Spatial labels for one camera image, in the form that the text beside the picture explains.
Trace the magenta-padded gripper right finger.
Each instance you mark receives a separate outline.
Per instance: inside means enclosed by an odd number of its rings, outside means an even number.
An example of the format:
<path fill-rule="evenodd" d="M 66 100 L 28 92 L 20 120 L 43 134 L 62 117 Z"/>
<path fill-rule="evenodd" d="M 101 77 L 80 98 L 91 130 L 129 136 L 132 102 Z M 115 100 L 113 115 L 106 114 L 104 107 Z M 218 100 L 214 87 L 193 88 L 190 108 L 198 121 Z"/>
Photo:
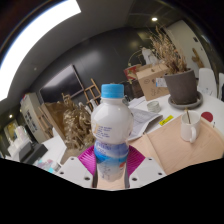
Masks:
<path fill-rule="evenodd" d="M 154 158 L 145 157 L 133 146 L 129 147 L 125 171 L 126 188 L 143 187 L 165 176 Z"/>

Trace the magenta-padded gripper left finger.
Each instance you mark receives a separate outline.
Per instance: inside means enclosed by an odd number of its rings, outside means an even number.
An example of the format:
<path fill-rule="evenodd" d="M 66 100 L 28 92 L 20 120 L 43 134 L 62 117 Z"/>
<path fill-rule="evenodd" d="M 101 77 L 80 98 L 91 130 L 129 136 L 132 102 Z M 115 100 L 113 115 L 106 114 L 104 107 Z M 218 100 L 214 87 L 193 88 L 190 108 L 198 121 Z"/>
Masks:
<path fill-rule="evenodd" d="M 56 175 L 84 188 L 97 186 L 97 165 L 94 147 L 91 146 L 78 157 L 69 157 Z"/>

